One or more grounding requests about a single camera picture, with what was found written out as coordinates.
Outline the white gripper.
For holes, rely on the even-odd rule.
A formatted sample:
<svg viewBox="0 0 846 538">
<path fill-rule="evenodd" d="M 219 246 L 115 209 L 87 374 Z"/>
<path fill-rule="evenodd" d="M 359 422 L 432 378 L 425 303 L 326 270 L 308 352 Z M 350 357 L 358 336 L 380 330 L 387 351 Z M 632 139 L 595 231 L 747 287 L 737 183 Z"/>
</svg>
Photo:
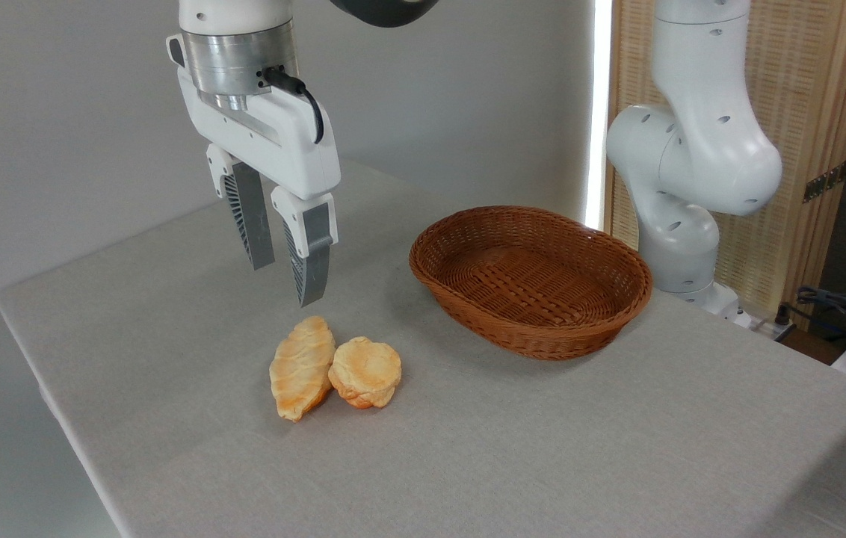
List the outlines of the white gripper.
<svg viewBox="0 0 846 538">
<path fill-rule="evenodd" d="M 282 218 L 299 304 L 317 302 L 330 278 L 331 246 L 339 242 L 328 194 L 341 181 L 330 119 L 316 143 L 316 117 L 306 99 L 275 89 L 247 96 L 244 110 L 220 109 L 201 99 L 186 68 L 177 68 L 177 78 L 191 122 L 211 142 L 206 159 L 214 191 L 232 212 L 251 266 L 275 262 L 261 173 L 279 185 L 271 202 Z"/>
</svg>

